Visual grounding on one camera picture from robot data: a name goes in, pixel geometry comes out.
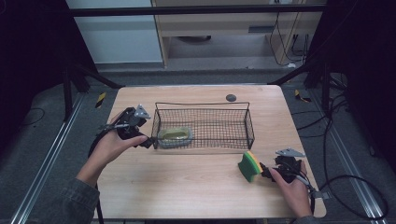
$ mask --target green scouring pad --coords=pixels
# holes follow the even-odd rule
[[[239,170],[248,182],[252,182],[254,175],[262,173],[262,167],[256,157],[250,151],[244,153],[242,161],[238,163]]]

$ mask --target hand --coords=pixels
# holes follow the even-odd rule
[[[298,179],[294,179],[291,183],[287,183],[278,171],[273,168],[269,170],[271,176],[282,190],[283,197],[294,215],[297,217],[312,216],[306,185]],[[301,171],[306,174],[305,163],[303,161],[301,162]]]
[[[116,120],[119,115],[113,118],[111,122]],[[95,186],[99,175],[109,163],[114,161],[126,149],[137,146],[147,139],[145,135],[140,135],[122,140],[116,130],[110,131],[98,142],[76,178],[91,186]]]

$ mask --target gray sleeve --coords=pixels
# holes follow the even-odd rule
[[[319,220],[315,217],[300,217],[295,222],[294,224],[319,224]]]
[[[49,220],[45,223],[91,223],[99,191],[73,179],[51,204]]]

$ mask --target sponge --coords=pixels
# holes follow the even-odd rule
[[[262,167],[258,162],[256,156],[250,151],[244,153],[242,161],[238,163],[239,170],[241,170],[242,175],[250,183],[254,179],[254,175],[262,173]]]

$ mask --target wire basket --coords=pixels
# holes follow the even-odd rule
[[[154,148],[251,149],[254,132],[248,107],[249,103],[156,103]]]

